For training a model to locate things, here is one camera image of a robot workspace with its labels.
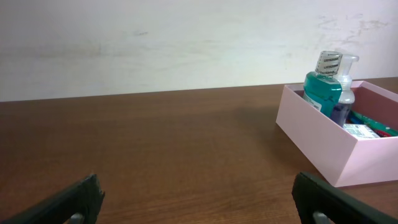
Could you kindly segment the green toothpaste tube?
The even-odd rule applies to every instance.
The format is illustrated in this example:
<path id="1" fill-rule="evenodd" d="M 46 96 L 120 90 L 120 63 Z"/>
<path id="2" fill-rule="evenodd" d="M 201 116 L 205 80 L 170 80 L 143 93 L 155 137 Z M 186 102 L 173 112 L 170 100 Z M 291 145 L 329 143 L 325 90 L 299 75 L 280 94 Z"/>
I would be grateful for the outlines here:
<path id="1" fill-rule="evenodd" d="M 384 137 L 396 137 L 397 131 L 395 129 L 390 128 L 389 126 L 377 122 L 367 116 L 359 114 L 355 111 L 351 111 L 349 116 L 349 121 L 353 124 L 364 124 L 367 127 L 371 128 L 378 136 Z"/>

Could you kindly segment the teal mouthwash bottle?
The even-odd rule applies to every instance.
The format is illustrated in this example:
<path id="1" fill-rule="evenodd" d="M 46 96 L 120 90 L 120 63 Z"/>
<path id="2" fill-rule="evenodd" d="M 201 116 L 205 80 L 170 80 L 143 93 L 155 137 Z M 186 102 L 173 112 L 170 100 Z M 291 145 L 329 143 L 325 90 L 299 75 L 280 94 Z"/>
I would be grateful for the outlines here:
<path id="1" fill-rule="evenodd" d="M 306 74 L 303 84 L 303 99 L 315 109 L 330 117 L 338 103 L 342 87 L 335 78 L 343 54 L 335 51 L 322 51 L 315 70 Z"/>

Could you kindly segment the clear spray bottle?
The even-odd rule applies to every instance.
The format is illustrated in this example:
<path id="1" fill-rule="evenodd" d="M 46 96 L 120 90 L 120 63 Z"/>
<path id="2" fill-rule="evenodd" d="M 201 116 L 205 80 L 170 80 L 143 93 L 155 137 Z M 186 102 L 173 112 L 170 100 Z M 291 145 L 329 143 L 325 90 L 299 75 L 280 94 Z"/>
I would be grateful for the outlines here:
<path id="1" fill-rule="evenodd" d="M 359 57 L 357 55 L 344 54 L 338 73 L 334 76 L 334 78 L 339 81 L 342 92 L 338 103 L 333 108 L 330 119 L 341 127 L 346 123 L 349 112 L 355 102 L 355 95 L 351 89 L 353 79 L 349 71 L 351 70 L 352 64 L 358 61 Z"/>

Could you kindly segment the green soap box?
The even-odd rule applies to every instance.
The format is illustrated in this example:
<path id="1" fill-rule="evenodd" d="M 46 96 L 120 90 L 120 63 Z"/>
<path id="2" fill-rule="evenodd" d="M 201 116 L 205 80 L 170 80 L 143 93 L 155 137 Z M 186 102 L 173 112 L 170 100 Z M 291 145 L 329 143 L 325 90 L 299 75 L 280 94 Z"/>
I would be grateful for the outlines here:
<path id="1" fill-rule="evenodd" d="M 371 128 L 365 124 L 344 124 L 343 129 L 357 139 L 376 139 L 380 138 Z"/>

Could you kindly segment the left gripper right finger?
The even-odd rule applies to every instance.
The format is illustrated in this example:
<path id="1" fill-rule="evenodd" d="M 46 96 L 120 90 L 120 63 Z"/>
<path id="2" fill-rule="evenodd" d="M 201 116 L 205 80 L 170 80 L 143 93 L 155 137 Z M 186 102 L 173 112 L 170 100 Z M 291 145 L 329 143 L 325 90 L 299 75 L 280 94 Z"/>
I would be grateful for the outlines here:
<path id="1" fill-rule="evenodd" d="M 300 172 L 292 187 L 302 223 L 392 223 L 397 219 L 356 200 L 320 178 Z"/>

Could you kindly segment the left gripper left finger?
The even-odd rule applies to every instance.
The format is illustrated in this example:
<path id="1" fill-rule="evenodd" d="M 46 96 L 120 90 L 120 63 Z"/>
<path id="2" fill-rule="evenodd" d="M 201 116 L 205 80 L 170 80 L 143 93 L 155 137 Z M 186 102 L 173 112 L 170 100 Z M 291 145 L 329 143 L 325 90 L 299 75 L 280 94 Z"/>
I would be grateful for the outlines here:
<path id="1" fill-rule="evenodd" d="M 95 223 L 105 197 L 98 176 L 91 174 L 3 223 Z"/>

